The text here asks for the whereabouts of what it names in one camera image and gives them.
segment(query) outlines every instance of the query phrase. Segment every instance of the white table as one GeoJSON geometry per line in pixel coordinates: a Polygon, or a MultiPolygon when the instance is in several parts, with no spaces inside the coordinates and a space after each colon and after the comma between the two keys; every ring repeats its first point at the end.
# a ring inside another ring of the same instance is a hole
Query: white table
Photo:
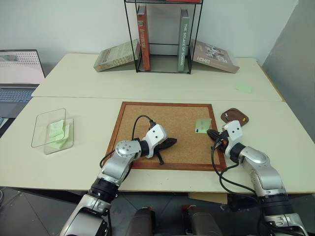
{"type": "MultiPolygon", "coordinates": [[[[0,186],[40,189],[87,190],[99,172],[124,99],[35,97],[0,140],[0,186]],[[74,146],[50,155],[32,148],[32,134],[39,113],[66,108],[74,118],[74,146]]],[[[150,102],[195,103],[193,100],[150,102]]],[[[223,111],[235,107],[250,118],[243,127],[243,143],[265,152],[280,173],[289,193],[315,192],[315,145],[285,102],[210,101],[218,128],[223,111]]],[[[239,167],[226,176],[251,186],[239,167]]],[[[244,192],[235,186],[231,190],[244,192]]],[[[121,191],[224,192],[214,172],[132,170],[121,191]]]]}
{"type": "Polygon", "coordinates": [[[237,59],[236,74],[194,63],[192,74],[136,73],[134,64],[96,72],[97,55],[67,54],[32,96],[211,101],[282,101],[253,58],[237,59]],[[247,94],[237,84],[251,86],[247,94]]]}

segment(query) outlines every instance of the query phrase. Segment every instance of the laptop screen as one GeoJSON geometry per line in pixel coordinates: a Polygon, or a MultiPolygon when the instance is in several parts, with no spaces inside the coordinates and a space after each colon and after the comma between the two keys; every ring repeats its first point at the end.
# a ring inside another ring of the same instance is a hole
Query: laptop screen
{"type": "Polygon", "coordinates": [[[44,78],[37,50],[0,50],[0,84],[39,85],[44,78]]]}

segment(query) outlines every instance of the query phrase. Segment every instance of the wooden frame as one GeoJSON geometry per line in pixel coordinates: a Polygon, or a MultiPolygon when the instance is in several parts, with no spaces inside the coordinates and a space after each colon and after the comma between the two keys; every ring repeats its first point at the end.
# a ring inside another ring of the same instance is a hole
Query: wooden frame
{"type": "MultiPolygon", "coordinates": [[[[211,118],[211,126],[213,129],[217,130],[217,124],[214,117],[213,109],[211,104],[190,104],[190,103],[153,103],[153,102],[122,102],[117,121],[112,133],[110,143],[108,145],[107,153],[114,149],[116,143],[116,137],[120,129],[124,111],[127,105],[141,105],[141,106],[176,106],[176,107],[206,107],[209,111],[209,117],[211,118]]],[[[223,170],[226,168],[226,163],[224,155],[218,150],[219,164],[216,164],[218,170],[223,170]]],[[[144,163],[134,161],[133,169],[151,169],[151,170],[196,170],[196,171],[213,171],[213,165],[209,164],[188,164],[188,163],[166,163],[160,165],[156,163],[144,163]]]]}

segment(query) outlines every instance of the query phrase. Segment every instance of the red book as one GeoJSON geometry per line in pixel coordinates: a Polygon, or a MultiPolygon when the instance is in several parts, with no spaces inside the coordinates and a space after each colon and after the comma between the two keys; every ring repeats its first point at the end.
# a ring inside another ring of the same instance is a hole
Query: red book
{"type": "Polygon", "coordinates": [[[139,39],[144,70],[150,70],[150,45],[148,34],[147,7],[139,6],[137,11],[139,39]]]}
{"type": "Polygon", "coordinates": [[[166,1],[182,1],[182,2],[201,3],[201,0],[166,0],[166,1]]]}

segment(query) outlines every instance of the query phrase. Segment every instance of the laptop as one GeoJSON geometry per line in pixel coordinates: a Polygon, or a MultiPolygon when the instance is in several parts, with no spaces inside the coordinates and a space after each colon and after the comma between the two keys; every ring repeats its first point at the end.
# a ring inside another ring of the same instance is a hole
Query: laptop
{"type": "Polygon", "coordinates": [[[0,50],[0,117],[16,118],[44,79],[36,49],[0,50]]]}

